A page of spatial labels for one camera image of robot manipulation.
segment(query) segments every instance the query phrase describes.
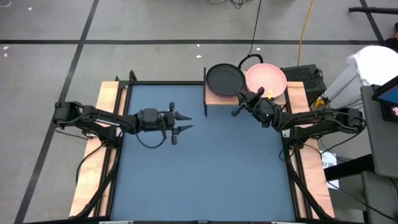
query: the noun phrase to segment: yellow cable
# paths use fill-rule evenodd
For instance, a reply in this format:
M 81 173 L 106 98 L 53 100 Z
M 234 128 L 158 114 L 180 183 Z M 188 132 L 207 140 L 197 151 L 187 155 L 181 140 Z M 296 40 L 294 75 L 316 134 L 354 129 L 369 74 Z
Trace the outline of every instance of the yellow cable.
M 307 16 L 305 17 L 305 22 L 304 22 L 304 26 L 303 26 L 303 31 L 301 32 L 300 44 L 298 45 L 298 60 L 297 60 L 297 66 L 300 65 L 300 58 L 301 58 L 301 43 L 303 42 L 303 36 L 304 36 L 304 33 L 305 33 L 305 28 L 306 28 L 306 26 L 307 26 L 308 18 L 310 17 L 310 13 L 311 13 L 311 10 L 312 10 L 313 2 L 314 2 L 314 0 L 311 0 L 310 8 L 308 9 Z

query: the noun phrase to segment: gray floor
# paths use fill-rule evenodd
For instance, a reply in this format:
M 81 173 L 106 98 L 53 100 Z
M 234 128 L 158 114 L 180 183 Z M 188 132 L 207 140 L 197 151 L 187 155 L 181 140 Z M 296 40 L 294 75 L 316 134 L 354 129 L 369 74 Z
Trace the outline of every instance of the gray floor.
M 256 39 L 298 40 L 310 0 L 264 0 Z M 398 7 L 398 0 L 366 0 L 369 6 Z M 0 8 L 2 40 L 79 40 L 93 0 L 20 0 Z M 99 0 L 88 40 L 208 40 L 250 39 L 257 0 L 240 10 L 226 2 L 206 0 Z M 347 13 L 359 0 L 317 0 L 305 40 L 376 40 L 363 13 Z M 383 37 L 394 33 L 393 15 L 374 15 Z M 75 54 L 74 44 L 0 44 L 0 218 L 13 223 Z M 248 52 L 240 44 L 84 45 L 67 100 L 95 105 L 100 83 L 127 78 L 133 69 L 140 80 L 200 80 L 203 67 L 237 64 Z M 304 45 L 302 64 L 315 63 L 330 85 L 346 67 L 345 58 L 364 45 Z M 297 45 L 255 45 L 267 63 L 280 67 L 297 63 Z M 257 63 L 254 59 L 244 68 Z M 332 134 L 331 146 L 346 138 Z M 25 222 L 67 218 L 74 175 L 85 142 L 55 133 Z M 344 157 L 370 151 L 366 134 L 335 149 Z M 346 210 L 336 214 L 347 219 Z

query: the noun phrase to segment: pink plate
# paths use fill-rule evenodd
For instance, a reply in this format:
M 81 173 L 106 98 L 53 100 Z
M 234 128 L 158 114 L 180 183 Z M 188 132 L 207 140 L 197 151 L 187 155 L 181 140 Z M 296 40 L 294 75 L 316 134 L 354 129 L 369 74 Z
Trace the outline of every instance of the pink plate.
M 271 97 L 275 98 L 285 91 L 287 80 L 285 74 L 278 67 L 260 63 L 246 72 L 246 86 L 255 93 L 260 87 L 263 87 L 265 91 L 262 97 L 268 97 L 271 91 Z

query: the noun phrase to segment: blue tabletop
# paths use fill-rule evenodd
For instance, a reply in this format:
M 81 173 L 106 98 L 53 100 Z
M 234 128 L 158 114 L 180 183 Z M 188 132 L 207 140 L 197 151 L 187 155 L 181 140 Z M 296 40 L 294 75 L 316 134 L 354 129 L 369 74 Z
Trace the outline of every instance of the blue tabletop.
M 193 118 L 177 125 L 194 127 L 176 146 L 168 133 L 157 149 L 125 135 L 112 220 L 294 220 L 280 133 L 245 111 L 233 118 L 231 106 L 209 106 L 205 117 L 202 86 L 133 86 L 128 113 L 167 110 L 171 101 Z M 162 139 L 159 132 L 139 135 L 152 146 Z

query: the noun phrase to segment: small yellow object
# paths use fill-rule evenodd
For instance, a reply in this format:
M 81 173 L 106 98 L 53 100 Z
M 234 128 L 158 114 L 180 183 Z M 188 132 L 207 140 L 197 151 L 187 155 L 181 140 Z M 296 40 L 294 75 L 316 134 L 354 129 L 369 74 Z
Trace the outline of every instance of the small yellow object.
M 318 98 L 315 102 L 315 106 L 314 109 L 317 109 L 319 106 L 324 105 L 325 104 L 325 100 Z

